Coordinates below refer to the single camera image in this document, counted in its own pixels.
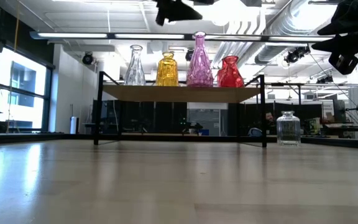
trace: shelf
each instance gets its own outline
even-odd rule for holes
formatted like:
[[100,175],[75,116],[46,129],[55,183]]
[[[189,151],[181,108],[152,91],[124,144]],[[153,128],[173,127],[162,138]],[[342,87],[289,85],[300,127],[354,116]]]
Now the shelf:
[[122,101],[240,103],[259,88],[104,85],[103,91]]

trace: glass vase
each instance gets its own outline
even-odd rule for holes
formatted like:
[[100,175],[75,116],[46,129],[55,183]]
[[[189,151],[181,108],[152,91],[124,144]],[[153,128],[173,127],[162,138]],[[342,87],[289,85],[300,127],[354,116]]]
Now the glass vase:
[[280,145],[296,145],[301,142],[301,122],[293,111],[282,111],[277,119],[277,141]]
[[157,86],[178,86],[178,64],[173,53],[164,52],[163,59],[158,63]]
[[237,56],[227,56],[223,59],[223,68],[220,74],[219,87],[244,87],[239,69],[237,68]]
[[142,47],[139,45],[132,45],[132,57],[129,63],[127,73],[125,75],[124,85],[145,85],[146,79],[142,68],[142,62],[140,61],[140,55],[142,53]]
[[187,73],[187,86],[212,87],[214,78],[208,54],[205,51],[205,33],[196,32],[194,36],[196,38],[196,47]]

